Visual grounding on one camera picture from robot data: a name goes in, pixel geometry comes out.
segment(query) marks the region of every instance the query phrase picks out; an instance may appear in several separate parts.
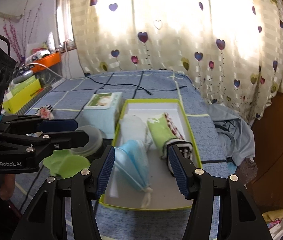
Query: curtain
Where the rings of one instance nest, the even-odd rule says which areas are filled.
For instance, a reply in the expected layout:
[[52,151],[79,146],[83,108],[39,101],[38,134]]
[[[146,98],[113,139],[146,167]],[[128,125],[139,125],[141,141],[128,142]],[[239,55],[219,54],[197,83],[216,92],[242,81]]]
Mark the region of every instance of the curtain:
[[246,121],[283,93],[282,0],[70,0],[85,73],[173,70]]

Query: finger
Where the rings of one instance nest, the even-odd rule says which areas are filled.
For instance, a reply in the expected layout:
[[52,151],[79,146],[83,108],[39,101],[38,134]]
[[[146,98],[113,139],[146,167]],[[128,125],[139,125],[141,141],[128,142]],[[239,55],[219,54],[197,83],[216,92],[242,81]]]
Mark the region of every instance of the finger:
[[0,187],[0,197],[2,200],[11,198],[15,189],[15,174],[5,174],[3,184]]

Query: white face mask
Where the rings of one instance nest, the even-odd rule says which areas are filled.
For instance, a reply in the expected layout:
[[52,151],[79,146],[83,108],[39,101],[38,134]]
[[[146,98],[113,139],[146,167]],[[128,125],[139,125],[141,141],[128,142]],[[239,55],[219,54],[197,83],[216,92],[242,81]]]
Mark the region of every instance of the white face mask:
[[146,192],[141,208],[147,208],[153,190],[149,187],[149,164],[144,143],[129,140],[120,147],[115,147],[115,166],[132,187]]

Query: orange box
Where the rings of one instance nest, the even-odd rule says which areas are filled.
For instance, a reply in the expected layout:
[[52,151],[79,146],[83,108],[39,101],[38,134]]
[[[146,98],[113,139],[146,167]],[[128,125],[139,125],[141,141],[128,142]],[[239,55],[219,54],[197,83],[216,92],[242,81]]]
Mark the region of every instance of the orange box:
[[[49,56],[43,57],[39,60],[34,61],[35,63],[43,64],[46,67],[51,67],[59,62],[61,62],[60,53],[56,52]],[[34,65],[34,67],[31,69],[34,73],[39,72],[41,70],[44,70],[45,68],[39,65]]]

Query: clear plastic container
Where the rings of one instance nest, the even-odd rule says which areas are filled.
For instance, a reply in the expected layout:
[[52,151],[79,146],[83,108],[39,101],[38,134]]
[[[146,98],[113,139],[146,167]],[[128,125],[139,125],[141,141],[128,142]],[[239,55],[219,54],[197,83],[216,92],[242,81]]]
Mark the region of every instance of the clear plastic container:
[[96,153],[103,142],[101,131],[91,125],[78,127],[77,130],[85,131],[89,136],[89,141],[84,147],[72,148],[70,152],[84,157]]

